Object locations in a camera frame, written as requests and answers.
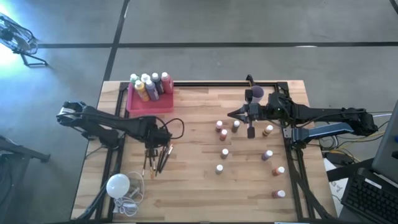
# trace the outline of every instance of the pink tray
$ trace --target pink tray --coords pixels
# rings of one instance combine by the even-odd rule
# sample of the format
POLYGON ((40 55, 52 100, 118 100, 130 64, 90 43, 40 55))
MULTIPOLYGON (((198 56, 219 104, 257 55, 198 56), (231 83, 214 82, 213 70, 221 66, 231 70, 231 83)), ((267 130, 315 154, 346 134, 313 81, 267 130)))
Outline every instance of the pink tray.
POLYGON ((127 110, 133 115, 169 113, 174 110, 173 95, 161 94, 157 101, 144 102, 130 83, 127 96, 127 110))

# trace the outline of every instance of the gray floor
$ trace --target gray floor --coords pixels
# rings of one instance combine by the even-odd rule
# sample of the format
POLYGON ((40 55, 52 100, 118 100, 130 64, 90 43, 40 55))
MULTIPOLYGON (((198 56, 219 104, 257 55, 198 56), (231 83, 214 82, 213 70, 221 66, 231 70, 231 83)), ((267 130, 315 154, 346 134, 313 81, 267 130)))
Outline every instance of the gray floor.
MULTIPOLYGON (((0 12, 45 44, 111 43, 122 0, 0 0, 0 12)), ((121 42, 398 41, 388 0, 132 0, 121 42)), ((51 153, 32 161, 13 223, 68 220, 87 142, 55 119, 65 100, 95 106, 110 49, 40 49, 27 68, 0 46, 0 134, 51 153)), ((111 80, 168 71, 176 80, 305 80, 312 107, 390 111, 398 100, 398 47, 119 49, 111 80)), ((385 118, 377 118, 381 124, 385 118)), ((377 142, 355 144, 359 159, 377 142)))

